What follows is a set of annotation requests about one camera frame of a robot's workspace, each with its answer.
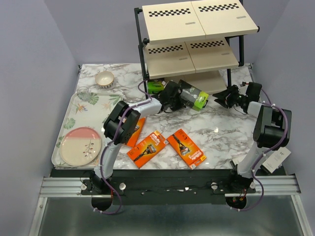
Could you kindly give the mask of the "black green razor box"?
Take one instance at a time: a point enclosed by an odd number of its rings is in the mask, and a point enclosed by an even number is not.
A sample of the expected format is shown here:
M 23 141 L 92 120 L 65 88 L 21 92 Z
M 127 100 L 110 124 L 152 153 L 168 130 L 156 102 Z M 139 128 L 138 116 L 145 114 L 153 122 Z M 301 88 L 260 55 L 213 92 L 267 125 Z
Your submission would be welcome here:
M 147 89 L 149 94 L 156 94 L 164 90 L 166 82 L 161 79 L 149 80 L 147 82 Z
M 180 94 L 181 100 L 186 106 L 200 111 L 207 105 L 209 95 L 206 92 L 199 90 L 184 80 L 180 80 L 178 84 L 182 90 Z

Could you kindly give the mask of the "beige black three-tier shelf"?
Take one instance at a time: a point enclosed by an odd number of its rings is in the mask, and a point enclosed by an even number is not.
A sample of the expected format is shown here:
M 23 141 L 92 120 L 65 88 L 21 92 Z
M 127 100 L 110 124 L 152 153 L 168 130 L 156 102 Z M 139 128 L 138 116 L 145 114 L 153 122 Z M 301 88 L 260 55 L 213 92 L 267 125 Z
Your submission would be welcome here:
M 214 94 L 231 86 L 220 71 L 244 65 L 244 36 L 259 32 L 240 0 L 196 0 L 144 5 L 148 37 L 138 36 L 145 81 L 183 80 Z

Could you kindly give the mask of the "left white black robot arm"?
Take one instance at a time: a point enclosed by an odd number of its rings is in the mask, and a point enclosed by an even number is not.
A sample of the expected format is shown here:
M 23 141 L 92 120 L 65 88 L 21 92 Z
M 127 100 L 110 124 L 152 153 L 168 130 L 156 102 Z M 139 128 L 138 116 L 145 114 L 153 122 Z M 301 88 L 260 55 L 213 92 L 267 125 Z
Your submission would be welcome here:
M 182 89 L 176 82 L 170 81 L 166 87 L 147 99 L 128 104 L 118 102 L 104 122 L 105 145 L 98 164 L 90 175 L 92 189 L 97 194 L 104 194 L 114 188 L 108 179 L 113 174 L 113 167 L 123 144 L 127 143 L 141 118 L 156 115 L 168 109 L 176 111 L 184 104 L 181 100 Z

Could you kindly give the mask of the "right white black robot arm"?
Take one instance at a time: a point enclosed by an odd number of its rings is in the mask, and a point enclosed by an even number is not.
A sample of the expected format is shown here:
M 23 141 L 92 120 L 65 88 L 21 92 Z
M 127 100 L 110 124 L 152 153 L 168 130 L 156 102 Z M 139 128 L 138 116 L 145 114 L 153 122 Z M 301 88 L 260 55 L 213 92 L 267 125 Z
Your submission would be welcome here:
M 247 83 L 245 94 L 236 85 L 213 94 L 215 102 L 224 108 L 239 106 L 243 112 L 256 117 L 253 145 L 245 158 L 230 172 L 227 189 L 233 193 L 248 189 L 253 178 L 268 158 L 268 153 L 285 147 L 290 139 L 292 111 L 282 109 L 271 102 L 259 102 L 262 85 Z

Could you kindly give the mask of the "orange Gillette Fusion5 box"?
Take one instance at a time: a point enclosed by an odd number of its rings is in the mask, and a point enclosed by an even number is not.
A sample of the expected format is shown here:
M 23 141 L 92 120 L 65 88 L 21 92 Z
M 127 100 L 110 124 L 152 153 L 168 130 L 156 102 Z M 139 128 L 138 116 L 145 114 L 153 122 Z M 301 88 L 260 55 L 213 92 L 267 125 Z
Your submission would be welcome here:
M 135 127 L 135 130 L 134 130 L 134 133 L 132 134 L 132 136 L 130 137 L 129 141 L 126 144 L 127 147 L 133 148 L 137 144 L 138 138 L 139 138 L 141 131 L 143 129 L 143 126 L 145 124 L 145 120 L 146 120 L 146 118 L 141 118 L 138 121 L 138 123 Z

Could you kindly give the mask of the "white bowl orange rim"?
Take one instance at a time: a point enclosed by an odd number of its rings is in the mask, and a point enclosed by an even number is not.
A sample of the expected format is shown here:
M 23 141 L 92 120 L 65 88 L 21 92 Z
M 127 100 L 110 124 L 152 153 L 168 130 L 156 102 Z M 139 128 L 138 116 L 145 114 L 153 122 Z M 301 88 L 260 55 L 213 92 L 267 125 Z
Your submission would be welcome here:
M 109 71 L 102 71 L 96 74 L 95 82 L 103 89 L 110 88 L 114 84 L 114 75 Z

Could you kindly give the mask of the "white leaf-print tray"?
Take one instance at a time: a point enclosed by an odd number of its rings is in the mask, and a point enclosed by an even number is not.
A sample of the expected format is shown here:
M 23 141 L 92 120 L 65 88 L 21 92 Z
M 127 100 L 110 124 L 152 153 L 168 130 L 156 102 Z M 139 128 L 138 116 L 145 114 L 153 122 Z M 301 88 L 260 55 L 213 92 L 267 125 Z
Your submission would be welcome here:
M 77 94 L 71 97 L 70 104 L 68 106 L 66 115 L 61 126 L 59 137 L 56 141 L 56 147 L 54 148 L 52 154 L 52 163 L 55 168 L 61 169 L 94 169 L 98 164 L 101 153 L 105 145 L 104 136 L 104 122 L 108 118 L 109 114 L 116 106 L 116 104 L 122 101 L 122 96 L 119 94 L 109 94 L 109 93 L 94 93 L 90 92 L 89 100 L 81 100 Z M 60 155 L 60 145 L 64 136 L 73 129 L 79 127 L 89 127 L 94 129 L 101 137 L 102 146 L 98 156 L 89 164 L 84 166 L 71 166 L 66 164 Z

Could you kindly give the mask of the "white paper card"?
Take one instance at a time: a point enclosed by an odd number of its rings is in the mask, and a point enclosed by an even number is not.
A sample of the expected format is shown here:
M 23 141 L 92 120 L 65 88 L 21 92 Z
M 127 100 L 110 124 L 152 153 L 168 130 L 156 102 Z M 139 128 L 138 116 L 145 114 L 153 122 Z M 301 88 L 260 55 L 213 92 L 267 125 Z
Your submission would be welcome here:
M 274 151 L 262 164 L 262 168 L 269 173 L 273 173 L 278 167 L 282 165 L 287 157 L 291 154 L 291 151 L 286 147 L 280 147 L 277 151 Z

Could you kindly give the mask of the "clear drinking glass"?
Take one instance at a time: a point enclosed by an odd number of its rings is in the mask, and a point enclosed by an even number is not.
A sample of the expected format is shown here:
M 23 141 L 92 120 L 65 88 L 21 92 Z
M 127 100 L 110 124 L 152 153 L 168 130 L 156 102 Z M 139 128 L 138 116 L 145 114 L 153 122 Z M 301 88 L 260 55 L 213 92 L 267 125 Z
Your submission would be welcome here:
M 77 96 L 83 100 L 83 101 L 88 101 L 90 98 L 90 91 L 87 86 L 81 86 L 77 89 Z

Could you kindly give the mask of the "pink white plate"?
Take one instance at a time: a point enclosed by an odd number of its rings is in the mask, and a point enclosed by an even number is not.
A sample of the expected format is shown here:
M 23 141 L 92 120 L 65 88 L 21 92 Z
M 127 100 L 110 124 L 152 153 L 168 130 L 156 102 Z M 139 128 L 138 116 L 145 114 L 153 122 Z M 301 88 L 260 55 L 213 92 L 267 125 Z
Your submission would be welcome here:
M 84 166 L 99 154 L 102 140 L 98 132 L 89 127 L 79 127 L 68 132 L 60 145 L 62 160 L 71 166 Z

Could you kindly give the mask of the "aluminium black mounting rail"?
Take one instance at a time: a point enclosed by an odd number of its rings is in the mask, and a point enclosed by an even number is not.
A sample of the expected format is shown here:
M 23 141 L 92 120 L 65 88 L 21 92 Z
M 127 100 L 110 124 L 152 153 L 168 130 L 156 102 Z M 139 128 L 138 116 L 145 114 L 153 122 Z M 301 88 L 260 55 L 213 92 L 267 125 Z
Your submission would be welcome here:
M 84 198 L 119 205 L 225 204 L 228 198 L 301 193 L 294 175 L 258 175 L 248 187 L 229 187 L 229 170 L 115 170 L 109 182 L 90 171 L 54 170 L 42 181 L 40 197 Z

